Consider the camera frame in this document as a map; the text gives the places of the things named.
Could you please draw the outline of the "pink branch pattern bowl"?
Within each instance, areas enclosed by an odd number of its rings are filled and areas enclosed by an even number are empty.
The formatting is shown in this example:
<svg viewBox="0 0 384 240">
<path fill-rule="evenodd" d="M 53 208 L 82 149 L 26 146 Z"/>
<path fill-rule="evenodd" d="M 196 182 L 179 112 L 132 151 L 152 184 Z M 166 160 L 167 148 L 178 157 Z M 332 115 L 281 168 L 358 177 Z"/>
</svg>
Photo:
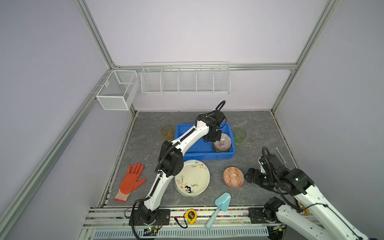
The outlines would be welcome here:
<svg viewBox="0 0 384 240">
<path fill-rule="evenodd" d="M 231 148 L 231 146 L 232 146 L 232 140 L 225 133 L 222 133 L 221 139 L 219 141 L 212 143 L 212 147 L 215 147 L 217 149 L 227 149 L 227 148 Z"/>
</svg>

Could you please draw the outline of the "orange patterned bowl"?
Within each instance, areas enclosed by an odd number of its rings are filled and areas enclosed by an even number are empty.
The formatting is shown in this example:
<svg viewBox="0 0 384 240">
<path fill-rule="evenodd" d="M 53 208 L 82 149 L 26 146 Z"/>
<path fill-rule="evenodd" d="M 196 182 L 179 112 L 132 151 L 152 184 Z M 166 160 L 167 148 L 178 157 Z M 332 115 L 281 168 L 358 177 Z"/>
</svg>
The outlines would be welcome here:
<svg viewBox="0 0 384 240">
<path fill-rule="evenodd" d="M 223 179 L 227 186 L 240 188 L 245 181 L 243 172 L 237 167 L 228 167 L 223 173 Z"/>
</svg>

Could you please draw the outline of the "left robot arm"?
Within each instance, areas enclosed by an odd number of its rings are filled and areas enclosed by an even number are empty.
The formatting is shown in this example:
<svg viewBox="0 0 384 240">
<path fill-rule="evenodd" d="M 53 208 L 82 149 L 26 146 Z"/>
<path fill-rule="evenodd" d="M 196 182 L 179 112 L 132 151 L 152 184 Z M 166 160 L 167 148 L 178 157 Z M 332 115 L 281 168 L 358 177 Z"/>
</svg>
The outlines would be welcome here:
<svg viewBox="0 0 384 240">
<path fill-rule="evenodd" d="M 156 179 L 148 195 L 134 202 L 130 216 L 131 225 L 134 224 L 135 217 L 146 224 L 155 221 L 163 195 L 171 180 L 183 169 L 184 155 L 190 147 L 200 139 L 213 143 L 221 139 L 222 123 L 227 121 L 221 112 L 225 103 L 221 101 L 213 111 L 199 114 L 195 118 L 194 125 L 181 137 L 163 143 L 159 163 L 155 168 Z"/>
</svg>

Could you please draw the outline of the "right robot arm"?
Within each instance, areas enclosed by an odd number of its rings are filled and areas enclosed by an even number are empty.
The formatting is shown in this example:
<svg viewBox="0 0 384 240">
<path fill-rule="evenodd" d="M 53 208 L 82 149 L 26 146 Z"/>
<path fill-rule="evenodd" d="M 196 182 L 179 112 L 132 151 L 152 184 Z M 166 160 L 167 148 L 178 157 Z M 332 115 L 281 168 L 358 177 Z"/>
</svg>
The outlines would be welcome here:
<svg viewBox="0 0 384 240">
<path fill-rule="evenodd" d="M 368 239 L 336 210 L 305 172 L 288 169 L 267 147 L 262 148 L 258 161 L 260 168 L 250 168 L 245 180 L 279 196 L 269 199 L 262 210 L 250 212 L 250 217 L 280 222 L 308 240 Z"/>
</svg>

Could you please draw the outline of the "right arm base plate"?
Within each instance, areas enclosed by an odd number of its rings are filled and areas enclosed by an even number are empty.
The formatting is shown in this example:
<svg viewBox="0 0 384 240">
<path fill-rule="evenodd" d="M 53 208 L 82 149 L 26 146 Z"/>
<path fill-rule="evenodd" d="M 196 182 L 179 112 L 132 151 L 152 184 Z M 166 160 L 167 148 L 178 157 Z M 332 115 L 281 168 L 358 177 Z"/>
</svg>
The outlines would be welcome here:
<svg viewBox="0 0 384 240">
<path fill-rule="evenodd" d="M 248 217 L 252 224 L 283 224 L 277 219 L 276 215 L 266 215 L 264 207 L 248 208 Z"/>
</svg>

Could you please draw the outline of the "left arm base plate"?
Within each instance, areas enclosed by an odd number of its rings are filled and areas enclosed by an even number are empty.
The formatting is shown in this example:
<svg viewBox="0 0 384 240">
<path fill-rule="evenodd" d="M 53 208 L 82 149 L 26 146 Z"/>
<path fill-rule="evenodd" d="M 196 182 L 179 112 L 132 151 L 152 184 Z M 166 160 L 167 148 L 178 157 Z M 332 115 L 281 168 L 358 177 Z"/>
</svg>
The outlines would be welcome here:
<svg viewBox="0 0 384 240">
<path fill-rule="evenodd" d="M 134 210 L 130 217 L 129 225 L 135 226 L 152 226 L 152 225 L 169 225 L 171 218 L 170 209 L 157 209 L 153 212 L 145 209 Z"/>
</svg>

